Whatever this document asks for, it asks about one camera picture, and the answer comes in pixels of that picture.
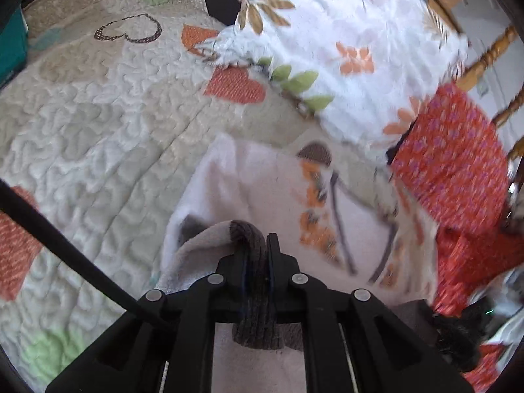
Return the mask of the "light pink small garment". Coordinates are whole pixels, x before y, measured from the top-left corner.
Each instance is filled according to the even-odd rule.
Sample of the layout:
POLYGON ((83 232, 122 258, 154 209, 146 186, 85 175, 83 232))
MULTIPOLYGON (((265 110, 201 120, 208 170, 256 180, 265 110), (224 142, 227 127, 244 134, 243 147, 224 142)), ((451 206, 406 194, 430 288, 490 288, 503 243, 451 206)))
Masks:
POLYGON ((261 281, 274 233, 282 252, 328 288, 366 289, 388 306, 433 300, 436 223, 402 183, 360 162, 353 168, 357 181, 347 186, 320 142, 292 157, 217 137, 168 223, 159 288, 190 287, 241 245, 261 281))

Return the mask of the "black diagonal rod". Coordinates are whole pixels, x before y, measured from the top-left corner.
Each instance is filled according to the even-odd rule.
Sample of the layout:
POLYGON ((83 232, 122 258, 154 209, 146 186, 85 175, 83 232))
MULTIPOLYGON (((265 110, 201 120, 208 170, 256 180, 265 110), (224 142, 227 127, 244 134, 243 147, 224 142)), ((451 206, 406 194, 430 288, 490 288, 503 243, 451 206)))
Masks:
POLYGON ((4 180, 1 180, 1 211, 101 294, 136 317, 149 323, 156 323, 158 317, 155 313, 146 309, 113 282, 4 180))

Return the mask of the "red floral pillow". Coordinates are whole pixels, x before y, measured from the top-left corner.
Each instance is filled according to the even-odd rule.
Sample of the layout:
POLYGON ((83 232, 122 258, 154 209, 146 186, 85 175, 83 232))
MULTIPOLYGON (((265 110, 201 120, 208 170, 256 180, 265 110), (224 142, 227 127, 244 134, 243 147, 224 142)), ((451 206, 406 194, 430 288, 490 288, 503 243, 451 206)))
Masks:
POLYGON ((481 298, 491 302, 478 366, 463 373, 487 392, 523 339, 523 175, 509 165, 523 145, 505 150, 499 128, 523 104, 487 116, 455 84, 445 84, 418 115, 391 160, 393 174, 438 224, 437 295, 432 309, 459 317, 481 298))

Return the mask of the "quilted heart pattern bedspread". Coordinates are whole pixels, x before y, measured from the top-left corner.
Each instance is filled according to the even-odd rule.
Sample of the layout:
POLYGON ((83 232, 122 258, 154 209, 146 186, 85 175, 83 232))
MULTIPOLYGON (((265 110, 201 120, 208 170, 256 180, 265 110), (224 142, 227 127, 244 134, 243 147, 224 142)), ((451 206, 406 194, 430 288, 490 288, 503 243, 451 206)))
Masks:
POLYGON ((36 0, 27 67, 1 93, 1 176, 134 296, 158 287, 166 230, 222 135, 296 157, 330 142, 263 67, 214 66, 204 0, 36 0))

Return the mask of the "white floral pillow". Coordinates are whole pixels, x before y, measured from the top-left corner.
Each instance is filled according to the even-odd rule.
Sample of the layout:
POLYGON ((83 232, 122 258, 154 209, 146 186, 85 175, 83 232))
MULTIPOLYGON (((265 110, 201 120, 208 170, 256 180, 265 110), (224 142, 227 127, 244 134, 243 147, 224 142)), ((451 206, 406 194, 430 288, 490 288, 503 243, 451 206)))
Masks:
POLYGON ((368 150, 397 143, 467 55, 425 0, 239 1, 201 44, 208 60, 263 67, 332 137, 368 150))

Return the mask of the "wooden spindle headboard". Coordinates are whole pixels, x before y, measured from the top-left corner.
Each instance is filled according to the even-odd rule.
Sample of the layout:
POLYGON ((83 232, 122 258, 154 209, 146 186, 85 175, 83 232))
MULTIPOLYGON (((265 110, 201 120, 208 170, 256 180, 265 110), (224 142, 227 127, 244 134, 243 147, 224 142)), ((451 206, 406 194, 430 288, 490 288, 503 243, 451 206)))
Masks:
MULTIPOLYGON (((453 7, 462 0, 429 0, 430 7, 442 14, 452 28, 460 31, 460 24, 452 13, 453 7)), ((523 0, 496 0, 510 20, 504 32, 489 45, 487 50, 467 66, 462 75, 456 79, 460 90, 469 91, 480 83, 485 73, 494 66, 495 62, 508 50, 510 45, 523 38, 523 0)))

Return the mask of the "teal package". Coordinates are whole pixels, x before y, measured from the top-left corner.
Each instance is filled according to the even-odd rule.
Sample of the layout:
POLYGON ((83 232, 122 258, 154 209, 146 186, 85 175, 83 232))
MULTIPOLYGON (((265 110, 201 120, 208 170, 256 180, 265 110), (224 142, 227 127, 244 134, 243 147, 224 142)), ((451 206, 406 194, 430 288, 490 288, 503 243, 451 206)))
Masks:
POLYGON ((28 26, 19 7, 1 32, 0 84, 4 87, 26 65, 28 26))

